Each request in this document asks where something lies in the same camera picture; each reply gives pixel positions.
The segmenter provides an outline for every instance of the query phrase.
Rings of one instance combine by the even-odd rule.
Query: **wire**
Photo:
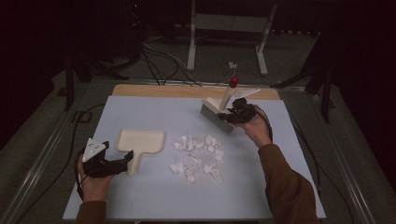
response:
[[[85,151],[85,147],[82,148],[77,153],[76,158],[75,158],[75,164],[74,164],[75,180],[77,183],[77,193],[78,193],[79,197],[81,198],[81,200],[84,200],[84,196],[83,196],[82,187],[81,187],[82,180],[81,180],[81,182],[79,181],[78,160],[79,160],[79,157],[81,156],[81,154],[84,154],[84,151]]]
[[[82,182],[84,182],[84,180],[88,177],[88,175],[85,175],[84,178],[79,182],[79,184],[81,185]]]
[[[308,49],[310,49],[310,47],[312,46],[313,43],[315,43],[316,39],[313,38],[306,46],[305,48],[300,51],[300,53],[298,53],[296,56],[292,57],[291,59],[289,59],[288,61],[286,61],[285,63],[283,63],[282,65],[280,65],[277,69],[275,74],[273,75],[273,78],[271,81],[269,81],[269,85],[274,85],[274,81],[276,80],[278,74],[279,74],[279,70],[283,69],[284,67],[286,67],[286,65],[288,65],[289,63],[293,62],[294,60],[298,59],[299,57],[301,57],[303,55],[303,53],[305,53]]]
[[[155,53],[155,54],[158,55],[158,56],[162,56],[162,57],[164,57],[164,58],[166,58],[166,59],[172,61],[172,62],[175,63],[175,65],[179,68],[179,70],[180,70],[181,73],[184,75],[184,77],[186,77],[189,81],[193,82],[194,84],[196,84],[196,85],[198,85],[198,86],[202,86],[202,85],[199,83],[198,80],[194,79],[194,78],[191,76],[190,72],[189,72],[188,69],[187,69],[186,64],[184,64],[179,58],[177,58],[177,57],[175,57],[175,56],[173,56],[173,55],[171,55],[171,54],[164,53],[164,52],[158,51],[158,50],[156,50],[156,49],[153,49],[153,48],[151,48],[149,45],[147,45],[146,43],[144,43],[144,46],[145,46],[145,47],[143,47],[143,51],[144,51],[144,52],[147,52],[146,50],[150,50],[150,51],[152,51],[152,53]],[[179,63],[183,64],[183,66],[184,66],[183,68],[187,71],[187,73],[184,71],[184,69],[182,69],[182,68],[180,67]],[[165,82],[166,82],[168,79],[170,79],[170,78],[171,78],[172,76],[174,76],[175,74],[176,74],[176,73],[174,73],[174,74],[172,74],[171,76],[167,77],[167,78],[164,80],[163,85],[165,84]]]
[[[156,53],[156,52],[148,52],[148,51],[145,51],[145,52],[146,52],[146,53],[149,53],[149,54],[157,55],[157,56],[162,56],[162,55],[159,55],[159,54]],[[161,74],[162,76],[164,76],[164,77],[163,77],[162,85],[165,85],[166,81],[167,81],[169,78],[173,77],[173,76],[178,72],[178,70],[179,70],[179,66],[178,66],[178,65],[176,64],[176,62],[175,62],[176,70],[175,70],[171,75],[167,76],[166,74],[164,74],[163,72],[160,71],[160,69],[158,68],[157,64],[153,63],[152,61],[150,61],[150,63],[152,63],[152,66],[156,69],[156,71],[157,71],[159,74]]]
[[[73,129],[73,133],[72,133],[72,141],[70,144],[70,149],[69,149],[69,155],[67,157],[67,161],[66,164],[64,165],[64,167],[61,169],[61,171],[59,172],[59,174],[56,175],[56,177],[52,180],[52,182],[37,196],[37,198],[26,208],[26,210],[22,213],[22,215],[20,216],[20,218],[18,218],[18,220],[15,222],[16,224],[21,223],[21,221],[23,220],[23,218],[29,213],[29,211],[38,203],[38,201],[40,201],[40,199],[50,190],[50,188],[53,187],[53,185],[56,183],[56,181],[61,177],[61,175],[64,173],[65,169],[67,168],[68,164],[71,161],[72,158],[72,154],[73,154],[73,148],[74,148],[74,143],[75,143],[75,138],[76,138],[76,132],[77,132],[77,127],[80,124],[81,119],[90,111],[94,110],[96,107],[99,106],[104,106],[105,104],[100,104],[100,105],[95,105],[91,108],[89,108],[88,110],[82,111],[82,114],[80,116],[78,116],[77,120],[76,120],[76,124],[74,126]]]
[[[154,62],[152,62],[151,60],[149,60],[149,57],[146,56],[146,58],[147,58],[147,59],[146,59],[146,60],[143,60],[143,61],[146,62],[146,63],[148,64],[148,68],[150,69],[151,74],[152,74],[154,77],[156,77],[155,74],[154,74],[154,72],[153,72],[152,69],[151,69],[151,66],[152,66],[152,67],[155,69],[155,71],[158,73],[158,75],[163,79],[163,80],[161,81],[161,83],[160,83],[160,80],[157,79],[157,83],[158,83],[159,85],[165,85],[166,80],[169,79],[170,77],[174,76],[175,73],[178,71],[178,67],[177,67],[177,70],[176,70],[174,73],[172,73],[170,76],[167,76],[166,74],[164,74],[164,73],[158,68],[158,66],[157,66],[156,63],[154,63]]]
[[[327,179],[330,181],[330,183],[332,183],[332,185],[334,186],[335,190],[337,190],[338,194],[340,195],[340,197],[342,198],[342,200],[344,201],[344,203],[346,204],[346,208],[348,210],[349,216],[351,218],[352,223],[355,223],[355,219],[353,217],[352,211],[349,207],[349,204],[347,203],[347,199],[346,197],[343,195],[343,193],[341,192],[341,190],[337,187],[337,185],[332,181],[332,179],[330,178],[330,176],[327,174],[327,172],[323,169],[323,167],[318,163],[318,160],[311,148],[311,146],[308,144],[308,141],[306,140],[306,137],[303,133],[303,130],[301,129],[299,123],[297,122],[297,119],[293,116],[293,114],[289,111],[289,114],[291,115],[292,119],[294,120],[294,123],[297,125],[294,126],[293,124],[293,128],[295,130],[295,132],[297,132],[297,134],[300,135],[300,137],[302,138],[304,144],[306,145],[312,159],[314,160],[315,166],[317,168],[317,175],[318,175],[318,196],[320,198],[320,192],[321,192],[321,188],[320,188],[320,176],[319,176],[319,170],[327,177]]]
[[[152,76],[154,77],[154,79],[157,81],[157,84],[158,84],[158,85],[161,85],[160,80],[158,80],[158,78],[155,76],[154,72],[153,72],[152,69],[151,69],[151,65],[150,65],[151,61],[149,60],[149,58],[148,58],[146,52],[145,52],[145,51],[142,51],[142,53],[143,53],[143,56],[145,56],[146,63],[147,63],[147,65],[148,65],[148,69],[149,69],[150,73],[152,74]]]
[[[236,63],[243,63],[248,68],[248,70],[251,72],[251,74],[253,74],[255,77],[257,77],[259,79],[259,81],[261,81],[264,85],[268,85],[268,86],[270,85],[270,83],[264,81],[262,79],[262,75],[257,74],[247,62],[245,62],[243,60],[237,60]]]
[[[272,131],[272,127],[271,127],[271,124],[270,124],[270,120],[268,119],[267,115],[265,114],[265,112],[261,108],[259,108],[256,105],[254,107],[261,111],[261,113],[256,112],[256,114],[258,114],[262,118],[262,120],[264,120],[265,125],[267,126],[267,129],[268,129],[268,134],[269,134],[269,137],[271,139],[271,142],[273,142],[274,141],[274,139],[273,139],[273,131]]]
[[[165,85],[166,81],[167,81],[168,79],[172,78],[173,80],[180,81],[180,82],[183,82],[183,83],[185,83],[185,84],[187,84],[187,85],[192,86],[190,83],[186,82],[185,80],[182,80],[182,79],[180,79],[180,78],[174,78],[174,77],[173,77],[173,75],[175,75],[176,72],[178,71],[178,69],[179,69],[178,67],[177,67],[177,70],[176,70],[174,73],[172,73],[171,75],[167,76],[167,75],[165,75],[163,72],[161,72],[161,70],[158,68],[158,66],[157,66],[156,63],[153,63],[153,62],[149,62],[149,63],[155,68],[155,70],[156,70],[158,73],[160,73],[160,74],[162,74],[162,76],[165,76],[165,77],[166,77],[164,80],[162,80],[161,85]]]

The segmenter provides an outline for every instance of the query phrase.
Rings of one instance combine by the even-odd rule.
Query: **person's right hand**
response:
[[[259,107],[256,106],[256,110],[258,113],[261,113],[265,118],[267,118],[267,115]],[[247,123],[233,124],[233,126],[243,128],[246,135],[254,142],[254,144],[256,144],[258,148],[272,144],[269,128],[260,115],[256,115],[251,121]]]

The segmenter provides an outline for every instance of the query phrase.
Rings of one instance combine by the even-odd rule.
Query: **brush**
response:
[[[218,114],[231,113],[229,110],[225,109],[225,106],[230,101],[230,98],[233,95],[233,90],[235,89],[237,83],[238,77],[233,76],[228,84],[226,91],[224,92],[224,96],[221,100],[220,105],[216,102],[216,100],[210,97],[206,97],[202,101],[201,114],[210,121],[212,121],[225,133],[231,133],[231,131],[233,130],[233,125],[228,123],[225,119],[220,119]]]

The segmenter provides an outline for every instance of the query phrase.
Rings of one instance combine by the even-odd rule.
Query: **wooden board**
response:
[[[190,86],[154,86],[120,84],[114,88],[113,95],[119,96],[161,96],[183,98],[221,98],[225,87],[190,87]],[[238,91],[252,88],[235,88]],[[262,89],[247,97],[250,100],[279,100],[279,94],[274,89]]]

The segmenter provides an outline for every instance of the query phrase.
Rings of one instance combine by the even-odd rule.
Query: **hand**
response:
[[[82,155],[78,158],[78,173],[82,181],[81,188],[84,197],[83,201],[105,201],[107,198],[108,187],[114,175],[108,175],[102,178],[86,176],[82,167]]]
[[[258,113],[267,118],[267,115],[256,106]],[[251,121],[242,124],[233,124],[235,127],[241,127],[245,130],[247,136],[256,144],[258,148],[272,144],[269,128],[260,115],[256,115]]]

